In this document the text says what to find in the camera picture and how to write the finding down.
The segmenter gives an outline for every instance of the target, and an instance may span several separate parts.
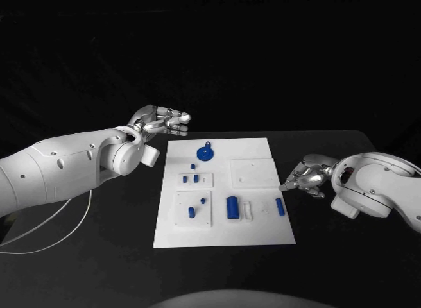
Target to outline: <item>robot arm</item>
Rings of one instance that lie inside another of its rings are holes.
[[[156,133],[186,135],[189,120],[189,114],[148,105],[127,126],[49,138],[0,159],[0,217],[79,196],[140,162],[153,167],[159,151],[146,142]]]
[[[414,177],[415,172],[421,175],[415,165],[383,153],[363,153],[342,161],[307,155],[280,190],[300,188],[319,198],[319,186],[329,179],[337,193],[334,210],[349,218],[356,218],[360,212],[385,218],[396,209],[421,233],[421,178]]]

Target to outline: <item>black table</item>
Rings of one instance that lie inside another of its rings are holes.
[[[345,158],[373,151],[356,131],[190,133],[187,139],[267,137],[281,181],[303,156]],[[146,307],[212,289],[254,289],[336,307],[421,307],[421,234],[394,211],[386,219],[346,218],[326,200],[284,193],[297,245],[153,249],[167,140],[154,168],[140,166],[94,190],[92,209],[73,235],[32,255],[0,255],[0,307]],[[4,251],[39,249],[82,217],[89,193]],[[63,203],[27,208],[7,239],[27,231]]]

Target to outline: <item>robotic hand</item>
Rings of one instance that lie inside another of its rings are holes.
[[[159,150],[146,143],[157,133],[186,136],[190,119],[148,105],[127,126],[49,138],[0,159],[0,217],[79,196],[128,175],[140,162],[153,167]]]
[[[360,212],[388,217],[395,208],[409,226],[421,233],[421,169],[402,158],[383,153],[363,153],[337,159],[310,154],[280,186],[300,188],[314,198],[324,198],[319,186],[332,180],[337,193],[332,208],[349,218]]]

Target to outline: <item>black curtain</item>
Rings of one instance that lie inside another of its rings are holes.
[[[0,10],[0,158],[147,104],[189,112],[192,131],[360,130],[421,165],[421,7]]]

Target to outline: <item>white platform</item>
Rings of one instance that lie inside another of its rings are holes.
[[[202,162],[196,152],[206,141],[210,141],[215,157]],[[208,183],[195,185],[192,175],[209,173],[213,176],[212,187]],[[189,174],[190,185],[183,185],[182,174]],[[154,248],[296,244],[285,202],[285,215],[278,213],[275,199],[284,201],[278,186],[267,138],[170,141]],[[200,205],[199,198],[209,192],[210,209]],[[226,218],[229,196],[239,200],[241,221]],[[244,215],[247,201],[249,217]],[[192,203],[197,208],[193,219],[187,215]]]

